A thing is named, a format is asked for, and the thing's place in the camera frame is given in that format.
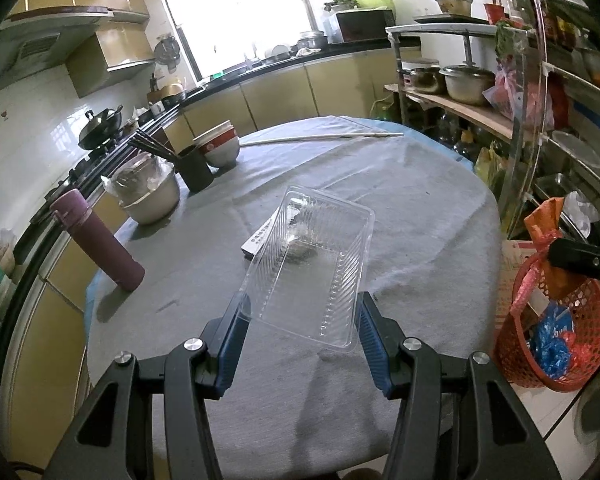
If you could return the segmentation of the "orange snack wrapper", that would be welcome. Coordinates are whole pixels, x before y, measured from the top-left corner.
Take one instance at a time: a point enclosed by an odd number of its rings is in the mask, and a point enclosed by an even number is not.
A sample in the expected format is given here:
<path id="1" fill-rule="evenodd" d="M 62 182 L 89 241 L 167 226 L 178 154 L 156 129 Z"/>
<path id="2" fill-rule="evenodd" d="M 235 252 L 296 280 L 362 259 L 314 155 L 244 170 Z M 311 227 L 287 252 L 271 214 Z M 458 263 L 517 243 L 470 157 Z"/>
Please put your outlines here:
<path id="1" fill-rule="evenodd" d="M 544 200 L 532 214 L 524 218 L 535 255 L 531 258 L 529 269 L 522 277 L 520 285 L 513 292 L 513 301 L 509 309 L 511 314 L 519 314 L 524 310 L 541 276 L 544 276 L 550 300 L 562 299 L 578 287 L 575 275 L 548 261 L 550 245 L 562 237 L 558 224 L 563 206 L 562 197 L 552 197 Z"/>

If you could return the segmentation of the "red plastic bag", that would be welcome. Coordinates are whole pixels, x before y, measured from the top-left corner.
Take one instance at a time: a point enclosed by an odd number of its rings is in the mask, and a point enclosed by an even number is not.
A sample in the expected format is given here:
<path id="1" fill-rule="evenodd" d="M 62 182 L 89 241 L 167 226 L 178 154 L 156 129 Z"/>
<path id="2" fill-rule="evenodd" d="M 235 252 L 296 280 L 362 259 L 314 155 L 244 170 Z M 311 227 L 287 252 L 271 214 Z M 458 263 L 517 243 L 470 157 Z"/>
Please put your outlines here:
<path id="1" fill-rule="evenodd" d="M 582 342 L 572 330 L 562 333 L 569 354 L 568 370 L 588 370 L 593 368 L 598 357 L 597 347 L 590 342 Z"/>

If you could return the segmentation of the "white medicine box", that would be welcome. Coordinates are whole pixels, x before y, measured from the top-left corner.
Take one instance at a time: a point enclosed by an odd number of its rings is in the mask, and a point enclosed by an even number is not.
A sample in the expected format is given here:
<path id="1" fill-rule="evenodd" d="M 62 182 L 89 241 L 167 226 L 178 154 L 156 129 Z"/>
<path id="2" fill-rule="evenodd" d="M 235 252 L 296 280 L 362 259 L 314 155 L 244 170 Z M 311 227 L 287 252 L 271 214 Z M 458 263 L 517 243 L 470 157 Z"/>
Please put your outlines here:
<path id="1" fill-rule="evenodd" d="M 260 226 L 260 228 L 257 229 L 244 244 L 242 244 L 240 250 L 248 260 L 251 260 L 258 252 L 260 252 L 263 244 L 268 239 L 268 233 L 271 231 L 273 222 L 273 217 L 268 218 L 268 220 L 266 220 L 262 226 Z"/>

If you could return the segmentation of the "clear plastic tray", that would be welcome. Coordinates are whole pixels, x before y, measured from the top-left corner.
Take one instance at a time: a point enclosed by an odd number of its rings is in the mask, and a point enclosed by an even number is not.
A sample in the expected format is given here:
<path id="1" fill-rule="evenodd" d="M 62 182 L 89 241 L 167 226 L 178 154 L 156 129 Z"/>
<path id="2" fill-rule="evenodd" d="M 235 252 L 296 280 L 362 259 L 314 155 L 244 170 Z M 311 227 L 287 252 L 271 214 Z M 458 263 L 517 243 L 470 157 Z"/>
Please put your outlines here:
<path id="1" fill-rule="evenodd" d="M 375 213 L 313 188 L 291 185 L 240 291 L 250 322 L 346 350 L 370 253 Z"/>

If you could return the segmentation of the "blue plastic bag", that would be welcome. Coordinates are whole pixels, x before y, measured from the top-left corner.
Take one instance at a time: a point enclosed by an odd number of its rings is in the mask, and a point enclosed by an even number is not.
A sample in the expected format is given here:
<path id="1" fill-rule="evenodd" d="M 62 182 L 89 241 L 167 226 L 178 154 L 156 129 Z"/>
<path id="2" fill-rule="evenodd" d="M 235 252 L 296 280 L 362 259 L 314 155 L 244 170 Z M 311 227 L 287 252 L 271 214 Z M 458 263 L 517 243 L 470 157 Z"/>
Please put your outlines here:
<path id="1" fill-rule="evenodd" d="M 529 350 L 542 372 L 552 379 L 559 379 L 568 372 L 569 354 L 562 333 L 574 332 L 570 310 L 550 301 L 539 322 L 532 326 L 528 338 Z"/>

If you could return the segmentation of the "metal kitchen rack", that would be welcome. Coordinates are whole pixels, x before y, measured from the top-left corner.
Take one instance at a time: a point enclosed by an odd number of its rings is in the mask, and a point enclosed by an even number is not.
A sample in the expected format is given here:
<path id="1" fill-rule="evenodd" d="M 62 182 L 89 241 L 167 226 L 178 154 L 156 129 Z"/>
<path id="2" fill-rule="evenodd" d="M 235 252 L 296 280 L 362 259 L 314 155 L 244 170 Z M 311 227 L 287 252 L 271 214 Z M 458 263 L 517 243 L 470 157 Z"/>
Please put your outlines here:
<path id="1" fill-rule="evenodd" d="M 522 219 L 541 200 L 580 191 L 600 212 L 600 25 L 588 7 L 571 0 L 486 0 L 488 21 L 470 16 L 388 28 L 394 50 L 403 39 L 449 39 L 458 64 L 410 70 L 396 56 L 394 99 L 401 120 L 414 125 L 414 106 L 440 107 L 443 144 L 460 140 L 461 119 L 492 136 L 464 149 L 498 202 L 501 231 L 518 236 Z M 444 66 L 490 70 L 495 84 L 486 105 L 452 100 Z M 562 232 L 600 246 L 600 221 L 583 237 L 563 212 Z"/>

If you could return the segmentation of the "white plastic bag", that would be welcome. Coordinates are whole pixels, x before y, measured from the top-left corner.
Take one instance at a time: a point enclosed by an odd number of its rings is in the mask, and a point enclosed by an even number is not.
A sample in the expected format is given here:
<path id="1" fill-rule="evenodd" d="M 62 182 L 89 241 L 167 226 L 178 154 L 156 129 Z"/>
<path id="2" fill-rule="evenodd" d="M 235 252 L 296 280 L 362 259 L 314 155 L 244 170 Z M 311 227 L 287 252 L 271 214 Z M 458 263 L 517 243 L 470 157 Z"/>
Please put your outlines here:
<path id="1" fill-rule="evenodd" d="M 583 237 L 588 237 L 593 224 L 600 221 L 600 212 L 578 190 L 573 190 L 566 195 L 562 211 Z"/>

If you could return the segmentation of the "red plastic basket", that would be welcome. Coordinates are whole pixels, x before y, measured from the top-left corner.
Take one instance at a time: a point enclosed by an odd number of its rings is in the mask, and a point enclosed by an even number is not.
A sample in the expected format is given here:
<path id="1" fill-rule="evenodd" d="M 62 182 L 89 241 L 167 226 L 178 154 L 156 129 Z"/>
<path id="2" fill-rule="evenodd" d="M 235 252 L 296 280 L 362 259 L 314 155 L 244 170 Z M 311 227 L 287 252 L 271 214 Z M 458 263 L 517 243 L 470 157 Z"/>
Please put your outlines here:
<path id="1" fill-rule="evenodd" d="M 548 300 L 539 315 L 529 307 L 536 290 L 550 296 L 541 259 L 533 255 L 516 275 L 493 359 L 517 386 L 579 390 L 600 367 L 600 282 L 586 278 L 566 296 Z"/>

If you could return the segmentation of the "black chopstick holder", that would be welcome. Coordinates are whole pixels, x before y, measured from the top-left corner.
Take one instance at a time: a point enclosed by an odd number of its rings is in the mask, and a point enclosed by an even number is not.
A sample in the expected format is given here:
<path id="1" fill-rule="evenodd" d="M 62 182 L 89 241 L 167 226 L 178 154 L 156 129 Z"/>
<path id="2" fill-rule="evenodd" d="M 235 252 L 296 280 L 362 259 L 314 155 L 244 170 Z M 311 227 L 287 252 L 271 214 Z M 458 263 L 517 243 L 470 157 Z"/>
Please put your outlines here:
<path id="1" fill-rule="evenodd" d="M 204 155 L 195 145 L 178 153 L 174 167 L 191 193 L 199 193 L 208 188 L 214 180 Z"/>

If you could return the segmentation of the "stacked red white bowls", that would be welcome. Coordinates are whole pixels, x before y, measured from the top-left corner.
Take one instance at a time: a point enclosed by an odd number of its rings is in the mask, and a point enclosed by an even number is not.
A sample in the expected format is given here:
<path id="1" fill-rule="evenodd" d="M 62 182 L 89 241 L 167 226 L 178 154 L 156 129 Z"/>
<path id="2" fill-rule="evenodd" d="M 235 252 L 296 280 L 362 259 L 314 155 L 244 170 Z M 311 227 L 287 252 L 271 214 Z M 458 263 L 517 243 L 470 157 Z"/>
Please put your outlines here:
<path id="1" fill-rule="evenodd" d="M 239 138 L 229 120 L 196 136 L 194 145 L 204 155 L 208 165 L 216 169 L 233 166 L 240 151 Z"/>

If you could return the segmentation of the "purple thermos bottle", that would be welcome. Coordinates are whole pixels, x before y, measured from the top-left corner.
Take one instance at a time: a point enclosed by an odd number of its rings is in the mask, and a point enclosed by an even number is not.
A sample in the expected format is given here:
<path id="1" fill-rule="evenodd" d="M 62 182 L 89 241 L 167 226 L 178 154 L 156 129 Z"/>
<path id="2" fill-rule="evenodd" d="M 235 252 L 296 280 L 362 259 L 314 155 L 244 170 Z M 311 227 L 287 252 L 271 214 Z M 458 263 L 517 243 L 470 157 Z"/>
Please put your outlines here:
<path id="1" fill-rule="evenodd" d="M 53 216 L 102 272 L 120 288 L 140 286 L 145 269 L 114 237 L 79 190 L 65 192 L 50 205 Z"/>

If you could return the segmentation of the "steel pot on shelf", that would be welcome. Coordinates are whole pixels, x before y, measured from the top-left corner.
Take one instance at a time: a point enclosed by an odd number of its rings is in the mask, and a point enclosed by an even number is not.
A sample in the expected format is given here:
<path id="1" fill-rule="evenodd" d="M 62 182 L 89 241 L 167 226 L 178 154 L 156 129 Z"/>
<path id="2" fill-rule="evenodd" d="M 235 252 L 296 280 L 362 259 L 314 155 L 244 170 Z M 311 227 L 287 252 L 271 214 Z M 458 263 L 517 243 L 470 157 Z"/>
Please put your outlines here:
<path id="1" fill-rule="evenodd" d="M 467 105 L 486 105 L 483 92 L 495 84 L 495 74 L 476 66 L 444 66 L 440 74 L 445 79 L 446 91 L 452 100 Z"/>

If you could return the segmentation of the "black wok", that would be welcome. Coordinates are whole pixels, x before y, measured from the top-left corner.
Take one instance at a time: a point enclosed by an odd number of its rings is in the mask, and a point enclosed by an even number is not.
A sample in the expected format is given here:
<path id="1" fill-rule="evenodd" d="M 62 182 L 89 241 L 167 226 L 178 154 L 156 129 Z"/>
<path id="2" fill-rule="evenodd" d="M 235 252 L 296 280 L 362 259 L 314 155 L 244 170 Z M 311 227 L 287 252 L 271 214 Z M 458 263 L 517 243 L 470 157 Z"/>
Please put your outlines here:
<path id="1" fill-rule="evenodd" d="M 119 105 L 114 110 L 105 108 L 98 114 L 87 110 L 85 112 L 87 124 L 80 132 L 79 147 L 85 151 L 93 151 L 113 138 L 121 128 L 122 110 L 123 105 Z"/>

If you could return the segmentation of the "microwave oven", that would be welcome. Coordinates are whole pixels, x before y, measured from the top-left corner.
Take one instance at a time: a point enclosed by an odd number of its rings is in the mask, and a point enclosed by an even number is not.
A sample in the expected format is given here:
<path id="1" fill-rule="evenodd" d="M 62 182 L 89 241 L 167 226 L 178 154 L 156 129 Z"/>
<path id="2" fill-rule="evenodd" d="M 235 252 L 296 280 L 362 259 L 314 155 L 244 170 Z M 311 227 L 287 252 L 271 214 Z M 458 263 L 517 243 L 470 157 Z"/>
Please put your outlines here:
<path id="1" fill-rule="evenodd" d="M 345 44 L 386 39 L 386 28 L 396 24 L 396 18 L 391 9 L 343 11 L 336 14 L 336 20 Z"/>

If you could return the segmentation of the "green basin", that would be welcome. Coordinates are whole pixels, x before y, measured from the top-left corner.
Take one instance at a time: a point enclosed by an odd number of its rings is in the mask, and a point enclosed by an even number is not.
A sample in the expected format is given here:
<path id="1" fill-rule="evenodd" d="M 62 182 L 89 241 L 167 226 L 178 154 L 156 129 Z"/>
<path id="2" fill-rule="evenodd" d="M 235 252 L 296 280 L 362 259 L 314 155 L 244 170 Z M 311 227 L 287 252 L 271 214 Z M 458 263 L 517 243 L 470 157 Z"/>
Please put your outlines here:
<path id="1" fill-rule="evenodd" d="M 355 0 L 359 9 L 389 9 L 392 12 L 396 10 L 393 0 Z"/>

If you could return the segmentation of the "range hood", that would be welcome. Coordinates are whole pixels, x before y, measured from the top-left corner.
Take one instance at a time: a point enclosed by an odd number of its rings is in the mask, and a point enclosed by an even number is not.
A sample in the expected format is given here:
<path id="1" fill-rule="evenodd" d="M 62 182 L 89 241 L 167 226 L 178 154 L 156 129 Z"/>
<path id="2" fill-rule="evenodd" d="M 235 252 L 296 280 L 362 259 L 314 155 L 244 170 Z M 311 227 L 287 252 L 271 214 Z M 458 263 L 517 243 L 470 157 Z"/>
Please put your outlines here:
<path id="1" fill-rule="evenodd" d="M 0 90 L 63 65 L 80 98 L 155 62 L 146 14 L 106 6 L 52 6 L 12 14 L 0 28 Z"/>

